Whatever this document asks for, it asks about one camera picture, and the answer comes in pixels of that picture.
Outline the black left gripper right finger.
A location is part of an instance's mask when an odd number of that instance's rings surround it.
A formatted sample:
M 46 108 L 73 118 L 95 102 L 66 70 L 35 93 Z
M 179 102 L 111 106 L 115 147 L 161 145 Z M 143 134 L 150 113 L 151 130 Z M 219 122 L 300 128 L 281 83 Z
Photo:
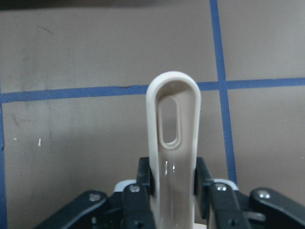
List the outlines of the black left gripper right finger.
M 194 193 L 209 229 L 303 229 L 305 208 L 266 187 L 241 193 L 237 185 L 212 177 L 203 158 L 195 168 Z

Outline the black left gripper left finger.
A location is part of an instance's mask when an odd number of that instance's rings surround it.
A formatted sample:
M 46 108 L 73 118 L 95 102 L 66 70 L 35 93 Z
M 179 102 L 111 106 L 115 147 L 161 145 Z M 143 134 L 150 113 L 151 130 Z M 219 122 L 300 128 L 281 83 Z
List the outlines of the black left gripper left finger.
M 149 159 L 139 159 L 137 179 L 109 197 L 88 190 L 37 225 L 38 229 L 154 229 Z

